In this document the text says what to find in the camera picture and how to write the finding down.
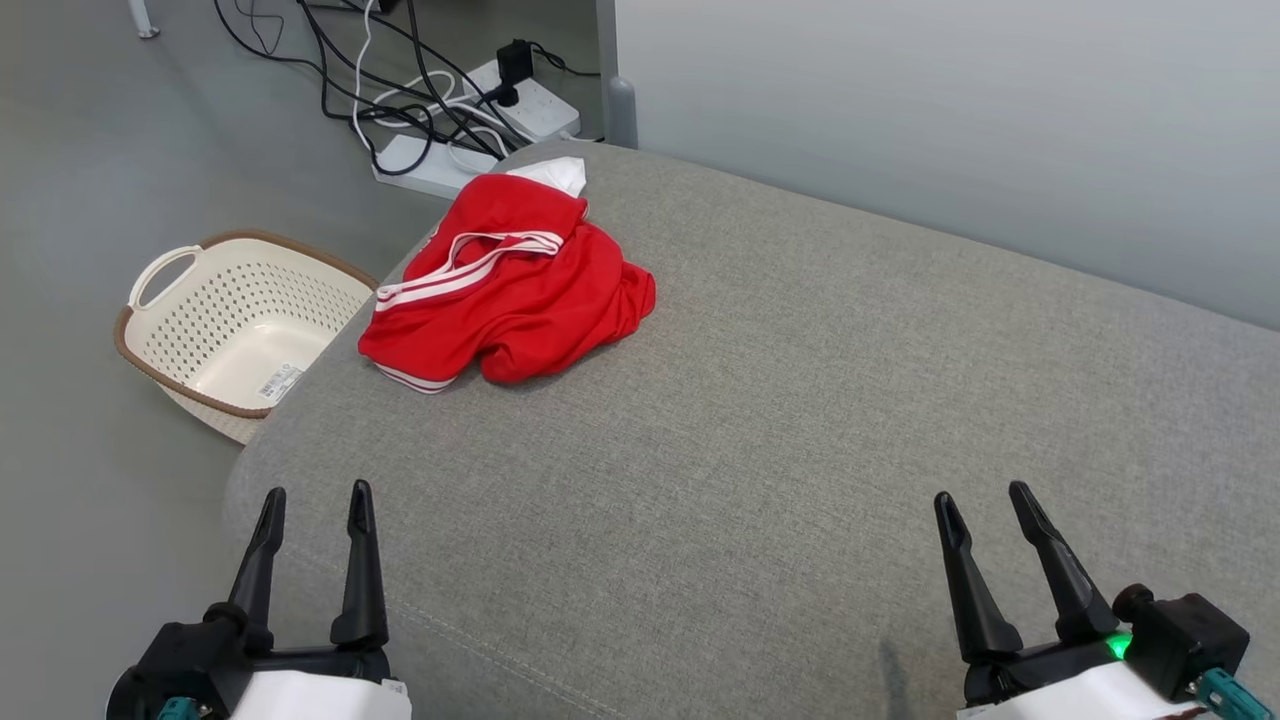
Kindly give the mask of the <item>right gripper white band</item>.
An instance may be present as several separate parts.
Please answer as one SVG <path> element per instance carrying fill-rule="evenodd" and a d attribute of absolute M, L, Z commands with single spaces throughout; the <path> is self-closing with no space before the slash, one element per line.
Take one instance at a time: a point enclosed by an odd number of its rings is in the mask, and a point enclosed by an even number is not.
<path fill-rule="evenodd" d="M 1117 618 L 1030 487 L 1012 480 L 1007 492 L 1048 583 L 1059 639 L 1087 643 L 1114 634 Z M 972 534 L 954 497 L 940 492 L 933 507 L 963 660 L 991 661 L 1023 651 L 1020 633 L 1000 611 L 972 555 Z M 1123 656 L 1130 642 L 1130 633 L 1119 632 L 1106 639 L 1115 662 L 1000 705 L 961 708 L 955 720 L 1201 720 L 1198 703 L 1170 703 L 1129 669 Z"/>

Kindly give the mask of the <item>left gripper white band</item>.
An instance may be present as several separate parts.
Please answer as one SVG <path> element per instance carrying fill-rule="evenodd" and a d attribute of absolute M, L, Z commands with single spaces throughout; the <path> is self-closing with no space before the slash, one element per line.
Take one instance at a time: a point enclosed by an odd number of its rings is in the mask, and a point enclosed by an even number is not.
<path fill-rule="evenodd" d="M 287 492 L 270 489 L 241 560 L 229 602 L 246 615 L 244 648 L 270 651 L 274 560 L 285 528 Z M 253 675 L 230 720 L 412 720 L 407 685 L 393 676 L 381 648 L 389 641 L 372 488 L 356 480 L 348 507 L 349 557 L 343 601 L 332 621 L 339 648 L 274 651 L 253 661 Z"/>

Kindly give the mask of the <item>red garment with white stripes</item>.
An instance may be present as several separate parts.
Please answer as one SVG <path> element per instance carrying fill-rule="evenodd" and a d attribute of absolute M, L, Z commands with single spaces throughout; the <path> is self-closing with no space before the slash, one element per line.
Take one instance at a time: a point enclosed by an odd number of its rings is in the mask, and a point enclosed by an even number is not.
<path fill-rule="evenodd" d="M 375 292 L 358 351 L 434 395 L 472 365 L 516 384 L 632 334 L 657 283 L 590 222 L 586 179 L 572 156 L 472 178 L 402 278 Z"/>

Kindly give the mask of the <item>cream perforated laundry basket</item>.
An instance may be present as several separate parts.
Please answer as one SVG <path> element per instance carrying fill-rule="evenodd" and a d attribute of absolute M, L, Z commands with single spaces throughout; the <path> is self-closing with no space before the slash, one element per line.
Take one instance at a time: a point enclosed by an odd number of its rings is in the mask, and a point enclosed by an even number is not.
<path fill-rule="evenodd" d="M 247 445 L 378 287 L 357 266 L 265 231 L 154 259 L 116 318 L 116 351 L 175 404 Z"/>

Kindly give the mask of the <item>flat white power strip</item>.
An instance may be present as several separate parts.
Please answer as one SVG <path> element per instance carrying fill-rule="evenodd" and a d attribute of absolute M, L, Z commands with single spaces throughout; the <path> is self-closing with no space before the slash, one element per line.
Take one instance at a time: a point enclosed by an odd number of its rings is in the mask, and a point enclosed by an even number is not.
<path fill-rule="evenodd" d="M 397 135 L 378 155 L 374 178 L 402 190 L 453 200 L 475 176 L 490 172 L 497 159 L 456 145 Z"/>

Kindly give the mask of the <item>white power strip with sockets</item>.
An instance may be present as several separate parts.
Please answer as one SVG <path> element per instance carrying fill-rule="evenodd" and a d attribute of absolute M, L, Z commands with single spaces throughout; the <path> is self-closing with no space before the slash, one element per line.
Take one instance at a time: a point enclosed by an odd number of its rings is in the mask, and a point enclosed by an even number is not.
<path fill-rule="evenodd" d="M 497 60 L 490 60 L 466 76 L 467 79 L 461 85 L 468 96 L 480 97 L 500 87 Z M 515 101 L 511 105 L 502 105 L 497 96 L 477 100 L 477 105 L 498 117 L 499 126 L 508 126 L 532 142 L 577 137 L 581 131 L 579 110 L 532 78 L 515 85 Z"/>

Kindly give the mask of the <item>black plug adapter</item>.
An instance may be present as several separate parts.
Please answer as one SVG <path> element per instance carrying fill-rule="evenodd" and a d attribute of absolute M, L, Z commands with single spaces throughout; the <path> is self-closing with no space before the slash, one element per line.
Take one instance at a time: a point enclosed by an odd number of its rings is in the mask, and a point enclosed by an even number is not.
<path fill-rule="evenodd" d="M 524 38 L 513 38 L 495 51 L 495 63 L 499 85 L 492 97 L 499 106 L 512 108 L 518 102 L 517 86 L 534 76 L 531 44 Z"/>

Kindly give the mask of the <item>grey single-foot partition post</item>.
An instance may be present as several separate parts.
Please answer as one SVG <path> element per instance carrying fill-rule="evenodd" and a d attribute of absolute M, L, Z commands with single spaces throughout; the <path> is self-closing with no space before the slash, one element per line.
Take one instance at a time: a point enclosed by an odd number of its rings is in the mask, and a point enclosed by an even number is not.
<path fill-rule="evenodd" d="M 620 45 L 616 0 L 595 0 L 598 47 L 600 51 L 602 108 L 607 143 L 639 149 L 637 113 L 634 86 L 620 72 Z"/>

